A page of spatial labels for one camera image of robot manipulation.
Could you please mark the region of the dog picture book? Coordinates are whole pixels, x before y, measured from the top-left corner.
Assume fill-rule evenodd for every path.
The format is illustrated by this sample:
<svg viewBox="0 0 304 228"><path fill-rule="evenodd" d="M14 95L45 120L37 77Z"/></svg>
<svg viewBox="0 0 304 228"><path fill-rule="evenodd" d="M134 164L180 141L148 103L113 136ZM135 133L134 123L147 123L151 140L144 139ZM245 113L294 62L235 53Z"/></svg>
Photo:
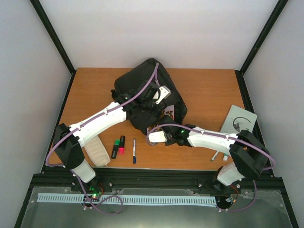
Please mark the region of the dog picture book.
<svg viewBox="0 0 304 228"><path fill-rule="evenodd" d="M157 121L158 121L158 119L160 119L164 116L168 116L174 120L174 118L175 118L174 105L169 105L165 108L163 106L160 106L160 107L156 107L155 109L153 109L151 111L151 113L149 113L149 115L148 115L148 123L150 125L147 127L146 133L149 133L154 127L156 127L154 132L161 131L162 129L160 127L158 127Z"/></svg>

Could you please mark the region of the black student backpack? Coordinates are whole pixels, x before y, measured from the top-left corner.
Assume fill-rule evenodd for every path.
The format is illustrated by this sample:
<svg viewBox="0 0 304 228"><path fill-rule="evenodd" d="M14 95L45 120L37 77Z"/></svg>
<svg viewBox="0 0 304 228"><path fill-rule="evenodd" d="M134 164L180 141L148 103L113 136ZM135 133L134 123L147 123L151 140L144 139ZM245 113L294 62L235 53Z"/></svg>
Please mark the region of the black student backpack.
<svg viewBox="0 0 304 228"><path fill-rule="evenodd" d="M112 98L120 103L126 101L125 94L130 98L134 97L148 82L156 64L159 64L157 68L158 83L153 78L145 90L134 101L129 103L129 105L134 106L131 108L131 113L127 114L127 119L130 120L133 127L145 135L149 127L156 125L162 117L162 111L168 106L174 106L174 120L179 124L182 123L188 111L165 67L155 58L149 58L128 73L117 78L114 82L114 90L111 91ZM159 97L158 93L160 92L160 88L157 85L165 86L171 92L159 104L156 104L156 100Z"/></svg>

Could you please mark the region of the grey paperback book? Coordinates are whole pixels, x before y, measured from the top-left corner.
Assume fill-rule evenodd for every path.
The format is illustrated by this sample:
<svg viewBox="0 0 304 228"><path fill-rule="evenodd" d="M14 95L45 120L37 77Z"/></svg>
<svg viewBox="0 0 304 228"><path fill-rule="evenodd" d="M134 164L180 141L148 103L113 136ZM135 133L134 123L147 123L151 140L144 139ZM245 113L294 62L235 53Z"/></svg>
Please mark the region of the grey paperback book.
<svg viewBox="0 0 304 228"><path fill-rule="evenodd" d="M221 133L240 133L242 130L253 132L257 115L232 105L220 129Z"/></svg>

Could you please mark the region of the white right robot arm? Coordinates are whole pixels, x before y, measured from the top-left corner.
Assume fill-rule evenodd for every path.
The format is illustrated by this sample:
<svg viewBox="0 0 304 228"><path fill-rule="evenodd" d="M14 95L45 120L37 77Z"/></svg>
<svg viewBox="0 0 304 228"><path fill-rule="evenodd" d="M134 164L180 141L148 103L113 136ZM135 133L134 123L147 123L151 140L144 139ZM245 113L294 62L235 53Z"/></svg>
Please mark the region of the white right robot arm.
<svg viewBox="0 0 304 228"><path fill-rule="evenodd" d="M275 162L265 146L249 131L220 133L205 130L195 125L165 124L158 133L149 136L151 142L202 147L222 152L232 162L220 167L215 176L215 185L229 186L243 178L256 180L261 173L272 169L268 162Z"/></svg>

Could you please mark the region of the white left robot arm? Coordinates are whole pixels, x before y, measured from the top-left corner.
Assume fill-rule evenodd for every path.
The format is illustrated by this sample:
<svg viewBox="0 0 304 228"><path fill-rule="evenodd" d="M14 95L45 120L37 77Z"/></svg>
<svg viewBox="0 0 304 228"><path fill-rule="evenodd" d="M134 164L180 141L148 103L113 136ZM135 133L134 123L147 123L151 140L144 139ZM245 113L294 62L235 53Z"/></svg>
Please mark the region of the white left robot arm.
<svg viewBox="0 0 304 228"><path fill-rule="evenodd" d="M166 86L147 82L139 92L118 95L113 102L98 113L70 126L60 124L55 131L54 144L49 154L55 153L60 167L70 170L81 181L88 183L95 171L86 160L83 150L95 166L103 167L110 157L99 134L108 128L136 117L142 111L157 114L164 109L164 100L171 94Z"/></svg>

